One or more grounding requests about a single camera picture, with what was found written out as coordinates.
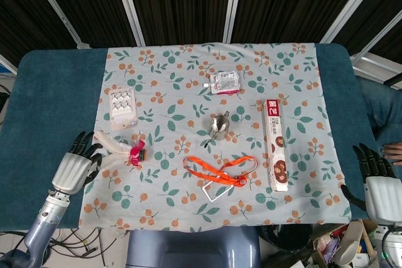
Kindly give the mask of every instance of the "metal frame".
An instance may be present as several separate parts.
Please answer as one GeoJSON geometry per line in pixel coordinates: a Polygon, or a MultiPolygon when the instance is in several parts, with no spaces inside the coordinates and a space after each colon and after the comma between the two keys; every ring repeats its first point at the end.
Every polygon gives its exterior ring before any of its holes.
{"type": "Polygon", "coordinates": [[[121,1],[123,3],[124,9],[126,10],[127,18],[131,27],[131,31],[133,31],[134,39],[136,40],[137,46],[146,46],[133,0],[121,1]]]}
{"type": "Polygon", "coordinates": [[[57,1],[56,0],[47,0],[47,1],[50,3],[52,8],[55,10],[58,17],[62,20],[62,23],[65,25],[65,27],[67,28],[71,37],[74,39],[75,43],[77,44],[77,48],[78,49],[90,48],[89,44],[83,43],[81,41],[80,36],[77,34],[76,30],[72,26],[71,22],[68,20],[67,16],[64,14],[61,7],[58,5],[57,1]]]}
{"type": "Polygon", "coordinates": [[[342,11],[332,23],[331,27],[322,37],[320,43],[331,43],[362,1],[363,0],[348,0],[342,11]]]}
{"type": "Polygon", "coordinates": [[[230,43],[231,42],[234,19],[236,17],[236,11],[237,11],[237,4],[238,3],[239,3],[239,0],[228,0],[227,1],[224,36],[223,36],[223,39],[222,39],[223,43],[230,43]]]}
{"type": "Polygon", "coordinates": [[[14,74],[14,75],[17,74],[18,69],[2,55],[0,55],[0,64],[2,66],[6,67],[6,69],[8,69],[12,74],[14,74]]]}
{"type": "Polygon", "coordinates": [[[402,20],[402,10],[356,55],[352,57],[352,64],[359,61],[369,50],[377,44],[394,26],[402,20]]]}

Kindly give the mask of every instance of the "table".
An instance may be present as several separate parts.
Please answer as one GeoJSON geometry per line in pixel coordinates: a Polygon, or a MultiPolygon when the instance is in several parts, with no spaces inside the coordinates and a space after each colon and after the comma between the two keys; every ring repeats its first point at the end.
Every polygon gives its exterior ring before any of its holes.
{"type": "MultiPolygon", "coordinates": [[[[9,188],[0,197],[5,209],[0,218],[2,229],[30,226],[71,141],[82,129],[93,129],[106,53],[107,50],[34,51],[21,62],[0,133],[0,182],[9,188]],[[32,188],[40,189],[33,193],[32,188]]],[[[356,185],[360,176],[351,146],[363,142],[375,147],[361,93],[347,52],[341,46],[317,45],[317,60],[345,180],[347,184],[355,183],[351,189],[361,197],[364,192],[362,185],[356,185]],[[341,119],[339,108],[349,115],[341,119]]],[[[61,227],[77,226],[81,197],[78,194],[72,198],[61,227]]],[[[362,213],[352,206],[352,216],[361,217],[362,213]]]]}

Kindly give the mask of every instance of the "pink ribbon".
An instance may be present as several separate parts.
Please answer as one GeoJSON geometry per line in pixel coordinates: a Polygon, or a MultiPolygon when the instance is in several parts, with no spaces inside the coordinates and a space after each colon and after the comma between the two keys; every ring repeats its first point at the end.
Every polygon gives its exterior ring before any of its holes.
{"type": "Polygon", "coordinates": [[[134,147],[130,151],[131,164],[133,164],[135,166],[138,165],[138,163],[139,163],[139,153],[144,148],[144,146],[145,146],[145,142],[143,142],[142,140],[139,140],[138,145],[136,145],[134,143],[134,147]]]}

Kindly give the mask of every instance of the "red label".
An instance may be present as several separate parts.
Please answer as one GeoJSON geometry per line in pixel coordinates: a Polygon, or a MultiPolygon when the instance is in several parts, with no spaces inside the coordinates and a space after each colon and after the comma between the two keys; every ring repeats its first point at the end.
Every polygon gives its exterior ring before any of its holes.
{"type": "Polygon", "coordinates": [[[266,100],[268,116],[280,116],[278,100],[266,100]]]}

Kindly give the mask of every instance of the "orange lanyard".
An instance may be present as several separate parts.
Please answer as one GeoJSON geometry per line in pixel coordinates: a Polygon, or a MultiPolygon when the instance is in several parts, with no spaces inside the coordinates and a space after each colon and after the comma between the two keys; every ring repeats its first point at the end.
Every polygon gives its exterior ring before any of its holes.
{"type": "Polygon", "coordinates": [[[234,185],[236,187],[242,187],[247,183],[247,175],[251,172],[253,172],[257,167],[258,167],[258,161],[255,157],[252,156],[243,156],[240,158],[237,158],[233,161],[229,161],[228,163],[225,163],[220,169],[215,169],[205,161],[195,157],[195,156],[189,156],[183,159],[183,165],[184,168],[187,169],[188,172],[192,173],[193,175],[203,178],[205,180],[213,181],[213,182],[218,182],[222,183],[223,185],[234,185]],[[244,173],[239,176],[230,177],[228,174],[224,173],[223,170],[229,166],[237,166],[238,164],[241,164],[245,161],[253,160],[254,161],[254,168],[251,171],[248,171],[247,173],[244,173]],[[201,167],[206,169],[207,171],[212,172],[213,174],[216,174],[216,176],[211,176],[207,174],[202,174],[196,171],[193,171],[190,169],[190,166],[188,165],[188,162],[191,161],[193,163],[199,164],[201,167]]]}

